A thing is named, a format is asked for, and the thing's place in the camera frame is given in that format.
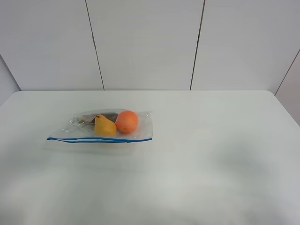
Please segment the clear blue-zip plastic bag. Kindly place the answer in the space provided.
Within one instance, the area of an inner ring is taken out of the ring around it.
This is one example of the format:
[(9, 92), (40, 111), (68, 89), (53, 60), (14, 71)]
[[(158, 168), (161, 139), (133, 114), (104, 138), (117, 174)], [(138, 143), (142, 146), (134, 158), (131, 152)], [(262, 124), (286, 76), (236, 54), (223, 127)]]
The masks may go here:
[(127, 110), (103, 109), (83, 112), (66, 122), (62, 129), (55, 131), (47, 140), (64, 143), (138, 143), (152, 140), (153, 126), (149, 112), (135, 112), (139, 119), (139, 124), (135, 132), (123, 134), (117, 129), (117, 133), (113, 137), (97, 136), (94, 133), (95, 125), (80, 122), (80, 118), (84, 115), (98, 113), (120, 114), (123, 111)]

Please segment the orange fruit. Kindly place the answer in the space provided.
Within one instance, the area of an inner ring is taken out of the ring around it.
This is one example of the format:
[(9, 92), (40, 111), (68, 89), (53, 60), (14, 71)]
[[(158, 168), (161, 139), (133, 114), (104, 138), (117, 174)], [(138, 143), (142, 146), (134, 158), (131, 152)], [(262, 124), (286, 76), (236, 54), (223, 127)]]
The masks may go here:
[(133, 111), (123, 111), (116, 119), (116, 127), (123, 134), (135, 132), (139, 124), (138, 116)]

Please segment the yellow pear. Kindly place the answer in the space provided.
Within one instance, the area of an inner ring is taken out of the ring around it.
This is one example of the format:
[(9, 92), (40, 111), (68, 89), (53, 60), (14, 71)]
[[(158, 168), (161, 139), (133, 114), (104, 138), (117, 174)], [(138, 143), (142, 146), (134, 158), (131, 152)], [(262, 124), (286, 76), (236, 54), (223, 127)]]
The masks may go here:
[(117, 133), (117, 127), (114, 122), (99, 114), (95, 117), (94, 133), (97, 136), (113, 137)]

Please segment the dark eggplant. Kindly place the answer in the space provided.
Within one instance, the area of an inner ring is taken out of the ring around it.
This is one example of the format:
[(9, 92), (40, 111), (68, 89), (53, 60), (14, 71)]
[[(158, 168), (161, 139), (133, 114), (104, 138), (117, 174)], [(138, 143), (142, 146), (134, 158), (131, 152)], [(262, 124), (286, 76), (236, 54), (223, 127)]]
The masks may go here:
[(99, 117), (100, 115), (103, 115), (105, 118), (112, 122), (116, 122), (116, 119), (118, 117), (118, 114), (115, 112), (106, 112), (106, 113), (98, 113), (98, 114), (90, 114), (90, 115), (84, 115), (80, 118), (80, 122), (86, 123), (86, 124), (92, 124), (95, 125), (96, 117)]

